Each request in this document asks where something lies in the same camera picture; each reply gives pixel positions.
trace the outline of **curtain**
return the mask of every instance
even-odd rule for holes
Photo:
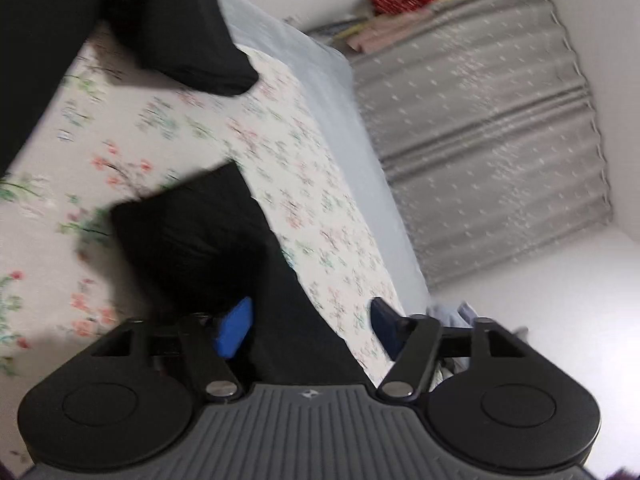
[[[453,0],[353,68],[429,285],[610,220],[589,86],[549,0]]]

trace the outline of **bed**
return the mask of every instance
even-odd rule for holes
[[[309,298],[374,382],[389,362],[370,298],[411,312],[430,301],[346,60],[245,0],[220,1],[260,73],[251,91],[219,97],[141,70],[100,24],[0,181],[0,461],[16,474],[30,466],[15,421],[22,396],[148,308],[106,221],[113,203],[234,159]],[[19,93],[24,81],[10,75]],[[36,110],[48,101],[41,76],[28,83]]]

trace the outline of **floral pattern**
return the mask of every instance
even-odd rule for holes
[[[300,83],[245,51],[260,82],[223,98],[141,72],[98,30],[0,181],[0,460],[17,474],[28,464],[15,412],[28,388],[145,307],[107,211],[230,158],[318,312],[374,382],[388,371],[367,304],[400,306],[376,243]]]

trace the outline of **light blue mattress edge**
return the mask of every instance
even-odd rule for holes
[[[432,301],[358,112],[349,63],[338,51],[247,0],[220,0],[220,8],[237,44],[280,60],[302,83],[307,105],[376,239],[402,308],[407,314],[423,314]]]

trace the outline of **pink cloth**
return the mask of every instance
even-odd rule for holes
[[[365,30],[351,36],[347,40],[347,44],[353,50],[372,54],[381,48],[409,37],[419,26],[429,21],[432,16],[433,11],[427,7],[395,16],[381,14],[371,20],[369,27]]]

